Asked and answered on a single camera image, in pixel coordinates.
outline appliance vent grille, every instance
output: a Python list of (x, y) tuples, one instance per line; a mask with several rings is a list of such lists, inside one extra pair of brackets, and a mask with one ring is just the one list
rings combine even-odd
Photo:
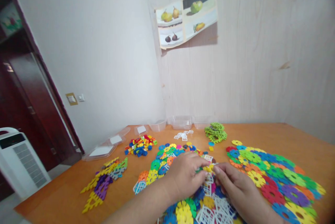
[(40, 188), (47, 182), (45, 176), (43, 175), (41, 169), (38, 167), (34, 157), (31, 155), (30, 150), (28, 149), (25, 143), (16, 146), (13, 148), (16, 155), (20, 159), (24, 168), (29, 173), (30, 177), (34, 181), (37, 188)]

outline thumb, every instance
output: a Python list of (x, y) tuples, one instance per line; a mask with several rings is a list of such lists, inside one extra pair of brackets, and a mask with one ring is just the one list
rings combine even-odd
[(207, 174), (208, 172), (202, 170), (194, 176), (193, 181), (197, 185), (197, 188), (199, 188), (201, 184), (204, 183), (205, 178), (207, 177)]
[(214, 166), (214, 172), (227, 193), (233, 193), (236, 189), (236, 186), (233, 184), (233, 182), (231, 182), (227, 174), (218, 166)]

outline space heater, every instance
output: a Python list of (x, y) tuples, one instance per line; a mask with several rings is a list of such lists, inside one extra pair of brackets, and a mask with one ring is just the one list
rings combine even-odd
[(0, 170), (21, 200), (51, 181), (26, 135), (15, 128), (0, 128)]

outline wall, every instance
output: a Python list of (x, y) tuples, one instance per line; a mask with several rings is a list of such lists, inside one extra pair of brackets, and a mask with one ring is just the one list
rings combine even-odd
[(165, 116), (146, 0), (18, 1), (84, 150)]
[[(176, 0), (148, 0), (154, 8)], [(286, 122), (335, 143), (335, 0), (217, 0), (219, 21), (158, 49), (170, 115)], [(290, 61), (290, 68), (279, 69)]]

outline pasted paper sheet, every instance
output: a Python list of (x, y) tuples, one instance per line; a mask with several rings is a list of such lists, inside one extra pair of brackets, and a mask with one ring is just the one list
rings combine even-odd
[(156, 9), (161, 48), (174, 48), (217, 22), (216, 0), (180, 0)]

